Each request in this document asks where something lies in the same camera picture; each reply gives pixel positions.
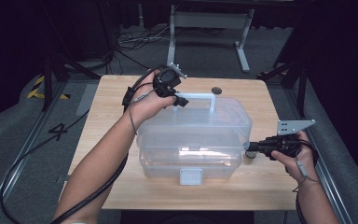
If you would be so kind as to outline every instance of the wooden table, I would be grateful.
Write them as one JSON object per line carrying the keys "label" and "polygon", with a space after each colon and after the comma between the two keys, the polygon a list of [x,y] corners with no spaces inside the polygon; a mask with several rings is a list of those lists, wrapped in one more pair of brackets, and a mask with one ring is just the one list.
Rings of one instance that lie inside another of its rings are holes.
{"label": "wooden table", "polygon": [[[121,101],[137,76],[104,76],[96,91],[69,174],[97,144],[123,112]],[[278,116],[266,84],[260,80],[194,78],[182,80],[181,92],[211,92],[237,98],[253,120],[250,141],[276,134]],[[130,149],[127,166],[115,182],[105,209],[148,210],[294,210],[296,181],[277,161],[263,154],[244,157],[243,165],[229,179],[204,179],[201,186],[180,186],[177,179],[148,178],[138,160],[139,148]]]}

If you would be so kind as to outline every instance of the metal desk leg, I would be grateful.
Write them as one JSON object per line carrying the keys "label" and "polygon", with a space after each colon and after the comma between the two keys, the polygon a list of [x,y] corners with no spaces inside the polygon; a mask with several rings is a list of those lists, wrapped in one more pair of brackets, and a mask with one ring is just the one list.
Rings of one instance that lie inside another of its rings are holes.
{"label": "metal desk leg", "polygon": [[254,9],[249,10],[248,19],[246,20],[244,27],[242,29],[243,32],[242,32],[241,41],[235,42],[235,47],[237,49],[238,57],[240,58],[240,62],[241,62],[241,66],[242,66],[242,71],[244,73],[248,73],[250,71],[249,64],[246,61],[245,52],[243,51],[243,45],[245,44],[245,39],[246,39],[246,36],[248,35],[249,28],[251,26],[254,13],[255,13]]}
{"label": "metal desk leg", "polygon": [[167,65],[173,63],[175,58],[175,6],[171,6],[171,21],[170,21],[170,46],[168,48]]}

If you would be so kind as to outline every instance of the plastic container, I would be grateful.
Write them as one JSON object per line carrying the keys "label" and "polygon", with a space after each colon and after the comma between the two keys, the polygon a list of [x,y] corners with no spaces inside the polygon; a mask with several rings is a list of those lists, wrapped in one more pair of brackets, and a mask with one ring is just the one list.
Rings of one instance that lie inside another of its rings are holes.
{"label": "plastic container", "polygon": [[203,178],[230,177],[249,146],[251,119],[234,98],[183,96],[189,100],[186,107],[169,106],[138,130],[145,174],[180,178],[181,184],[190,185],[201,184]]}

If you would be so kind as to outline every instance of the hazard stripe tape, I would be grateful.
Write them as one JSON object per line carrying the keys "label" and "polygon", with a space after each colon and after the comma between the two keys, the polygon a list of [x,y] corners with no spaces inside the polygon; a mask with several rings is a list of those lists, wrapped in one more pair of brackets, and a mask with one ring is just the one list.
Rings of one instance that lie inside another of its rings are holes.
{"label": "hazard stripe tape", "polygon": [[[39,89],[42,82],[45,80],[45,76],[40,75],[40,77],[36,80],[34,83],[31,91],[28,93],[27,98],[39,98],[39,99],[45,99],[44,93],[38,93],[37,90]],[[71,98],[71,94],[62,94],[60,96],[60,99],[62,100],[69,100]]]}

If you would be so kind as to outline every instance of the forearm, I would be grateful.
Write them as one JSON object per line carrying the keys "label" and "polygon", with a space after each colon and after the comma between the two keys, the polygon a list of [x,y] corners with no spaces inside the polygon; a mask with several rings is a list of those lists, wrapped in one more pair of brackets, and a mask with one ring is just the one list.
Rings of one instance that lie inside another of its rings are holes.
{"label": "forearm", "polygon": [[[117,170],[126,157],[134,138],[129,113],[125,113],[104,135],[100,142],[75,168],[62,193],[55,217],[100,188]],[[71,218],[96,221],[110,189],[75,213]]]}
{"label": "forearm", "polygon": [[298,201],[307,223],[338,223],[321,183],[304,181],[298,188]]}

